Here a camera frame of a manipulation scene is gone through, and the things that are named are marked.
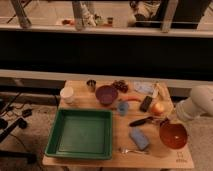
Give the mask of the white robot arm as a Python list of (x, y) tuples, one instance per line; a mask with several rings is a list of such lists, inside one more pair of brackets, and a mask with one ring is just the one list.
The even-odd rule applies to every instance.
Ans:
[(166, 119), (171, 124), (179, 124), (192, 121), (202, 115), (213, 117), (213, 85), (193, 87), (189, 97), (178, 102)]

